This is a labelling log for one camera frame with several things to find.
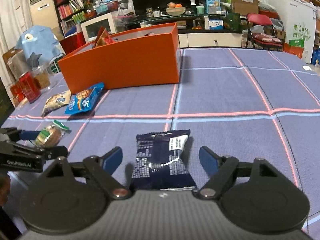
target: drawer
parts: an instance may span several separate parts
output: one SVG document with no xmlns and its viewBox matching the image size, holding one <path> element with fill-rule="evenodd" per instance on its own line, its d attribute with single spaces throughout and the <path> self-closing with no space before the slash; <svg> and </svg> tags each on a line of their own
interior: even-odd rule
<svg viewBox="0 0 320 240">
<path fill-rule="evenodd" d="M 179 34 L 179 41 L 180 41 L 180 47 L 181 48 L 188 48 L 188 34 Z"/>
<path fill-rule="evenodd" d="M 188 33 L 189 47 L 239 47 L 241 33 Z"/>
</svg>

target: air conditioner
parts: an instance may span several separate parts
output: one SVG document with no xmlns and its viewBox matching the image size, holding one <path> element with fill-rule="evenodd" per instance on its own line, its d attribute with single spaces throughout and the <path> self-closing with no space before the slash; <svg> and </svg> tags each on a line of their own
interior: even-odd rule
<svg viewBox="0 0 320 240">
<path fill-rule="evenodd" d="M 50 27 L 57 39 L 62 40 L 53 0 L 29 0 L 29 3 L 32 24 Z"/>
</svg>

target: table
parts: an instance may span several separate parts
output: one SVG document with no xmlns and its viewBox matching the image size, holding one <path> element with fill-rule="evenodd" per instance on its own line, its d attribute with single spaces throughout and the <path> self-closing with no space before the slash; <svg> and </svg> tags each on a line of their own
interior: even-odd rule
<svg viewBox="0 0 320 240">
<path fill-rule="evenodd" d="M 60 142 L 70 151 L 70 162 L 120 146 L 123 162 L 113 177 L 124 185 L 130 183 L 137 134 L 190 129 L 186 165 L 199 187 L 208 180 L 198 158 L 203 145 L 243 162 L 265 158 L 308 196 L 311 210 L 303 229 L 320 239 L 320 77 L 282 52 L 196 48 L 181 53 L 179 84 L 104 91 L 94 113 L 69 117 L 61 108 L 42 119 L 45 100 L 68 89 L 57 74 L 52 91 L 15 110 L 3 127 L 40 130 L 54 119 L 63 122 L 72 130 Z M 38 174 L 10 176 L 12 197 L 5 209 L 20 224 L 19 198 Z"/>
</svg>

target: red folding chair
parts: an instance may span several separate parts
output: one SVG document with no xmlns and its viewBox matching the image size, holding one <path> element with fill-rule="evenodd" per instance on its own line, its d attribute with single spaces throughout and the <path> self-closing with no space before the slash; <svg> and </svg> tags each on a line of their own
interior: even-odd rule
<svg viewBox="0 0 320 240">
<path fill-rule="evenodd" d="M 254 25 L 262 25 L 262 26 L 271 26 L 272 29 L 272 36 L 276 36 L 275 29 L 273 28 L 272 21 L 270 18 L 266 15 L 262 14 L 255 14 L 255 13 L 249 13 L 246 17 L 247 25 L 248 25 L 248 37 L 247 37 L 247 43 L 245 45 L 246 48 L 248 48 L 249 41 L 252 42 L 252 46 L 255 49 L 255 44 L 263 47 L 263 49 L 277 49 L 277 51 L 280 51 L 282 48 L 282 43 L 275 43 L 275 42 L 265 42 L 260 41 L 252 36 L 252 32 L 249 26 L 249 23 L 253 23 Z"/>
</svg>

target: white curtain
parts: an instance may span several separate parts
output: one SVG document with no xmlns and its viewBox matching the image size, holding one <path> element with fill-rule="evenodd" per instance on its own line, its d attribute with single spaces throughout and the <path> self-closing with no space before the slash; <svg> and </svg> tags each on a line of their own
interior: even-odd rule
<svg viewBox="0 0 320 240">
<path fill-rule="evenodd" d="M 32 27 L 28 0 L 0 0 L 0 77 L 12 98 L 9 85 L 14 81 L 9 75 L 2 55 L 14 47 L 20 35 Z"/>
</svg>

